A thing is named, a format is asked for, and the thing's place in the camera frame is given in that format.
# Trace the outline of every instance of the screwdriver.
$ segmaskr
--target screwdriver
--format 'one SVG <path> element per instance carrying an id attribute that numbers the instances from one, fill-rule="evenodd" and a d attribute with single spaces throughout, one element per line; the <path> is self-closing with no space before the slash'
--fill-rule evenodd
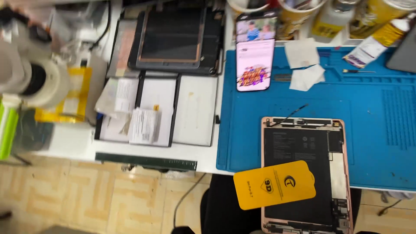
<path id="1" fill-rule="evenodd" d="M 342 73 L 357 73 L 357 72 L 368 72 L 368 71 L 348 70 L 348 69 L 342 70 Z"/>

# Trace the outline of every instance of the wire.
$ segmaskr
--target wire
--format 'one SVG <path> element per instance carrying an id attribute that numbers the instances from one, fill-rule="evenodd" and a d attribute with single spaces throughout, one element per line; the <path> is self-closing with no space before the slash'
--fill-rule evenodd
<path id="1" fill-rule="evenodd" d="M 91 47 L 89 48 L 90 51 L 92 51 L 95 47 L 98 46 L 100 41 L 103 39 L 103 37 L 107 33 L 108 29 L 110 28 L 110 24 L 111 24 L 111 1 L 110 0 L 107 1 L 107 5 L 108 5 L 107 26 L 105 27 L 105 30 L 104 30 L 103 34 L 97 39 L 96 42 L 94 42 L 94 44 L 91 45 Z"/>
<path id="2" fill-rule="evenodd" d="M 285 120 L 289 119 L 289 118 L 290 118 L 292 115 L 294 115 L 296 112 L 300 111 L 302 108 L 307 107 L 308 105 L 309 105 L 309 104 L 308 104 L 308 103 L 306 103 L 305 105 L 303 105 L 303 106 L 299 107 L 299 108 L 298 108 L 297 110 L 295 110 L 294 112 L 290 113 L 290 115 L 288 115 L 288 116 L 287 116 L 286 118 L 284 118 L 282 121 L 280 121 L 280 122 L 276 122 L 276 123 L 274 123 L 274 124 L 272 124 L 272 125 L 270 125 L 270 120 L 269 120 L 269 119 L 267 119 L 266 126 L 267 126 L 267 127 L 273 127 L 273 126 L 279 125 L 279 124 L 283 123 Z"/>
<path id="3" fill-rule="evenodd" d="M 398 200 L 398 201 L 396 201 L 393 205 L 391 205 L 391 206 L 388 206 L 388 207 L 385 207 L 384 209 L 382 209 L 381 211 L 379 211 L 378 213 L 377 213 L 377 216 L 381 216 L 381 215 L 385 215 L 385 214 L 387 214 L 387 210 L 389 209 L 389 208 L 392 208 L 392 207 L 394 207 L 395 205 L 397 205 L 399 202 L 401 202 L 402 201 L 402 199 L 400 199 L 400 200 Z"/>
<path id="4" fill-rule="evenodd" d="M 173 228 L 176 228 L 176 213 L 178 211 L 179 205 L 182 203 L 182 201 L 185 199 L 185 197 L 201 182 L 201 180 L 205 177 L 206 173 L 204 173 L 201 178 L 181 197 L 178 204 L 175 207 L 175 213 L 173 214 Z"/>

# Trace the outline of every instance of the yellow screen protector packaging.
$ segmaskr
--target yellow screen protector packaging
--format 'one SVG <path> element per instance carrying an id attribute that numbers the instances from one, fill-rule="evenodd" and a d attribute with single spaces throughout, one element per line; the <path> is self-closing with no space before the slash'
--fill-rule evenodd
<path id="1" fill-rule="evenodd" d="M 255 209 L 313 198 L 315 179 L 305 161 L 237 172 L 234 175 L 241 209 Z"/>

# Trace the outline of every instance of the smartphone screen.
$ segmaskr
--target smartphone screen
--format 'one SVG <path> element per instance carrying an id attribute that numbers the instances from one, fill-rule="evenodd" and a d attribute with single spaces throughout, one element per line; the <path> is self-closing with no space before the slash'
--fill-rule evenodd
<path id="1" fill-rule="evenodd" d="M 277 17 L 240 16 L 236 25 L 237 90 L 265 90 L 270 86 Z"/>

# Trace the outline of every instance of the green strip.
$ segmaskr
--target green strip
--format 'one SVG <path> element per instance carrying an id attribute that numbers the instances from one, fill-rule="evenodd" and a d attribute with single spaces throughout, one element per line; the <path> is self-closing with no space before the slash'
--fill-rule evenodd
<path id="1" fill-rule="evenodd" d="M 0 118 L 3 117 L 5 109 L 4 106 L 0 105 Z M 13 139 L 16 133 L 17 122 L 19 120 L 19 115 L 17 114 L 16 110 L 11 108 L 9 114 L 6 116 L 6 126 L 4 131 L 1 133 L 3 134 L 3 139 L 0 146 L 0 159 L 7 159 L 12 151 L 13 146 Z"/>
<path id="2" fill-rule="evenodd" d="M 140 165 L 148 168 L 155 169 L 169 169 L 177 171 L 195 171 L 197 162 L 188 160 L 177 160 L 177 159 L 163 159 L 163 158 L 152 158 L 132 155 L 120 155 L 120 154 L 106 154 L 96 153 L 95 160 L 98 161 L 110 161 Z"/>

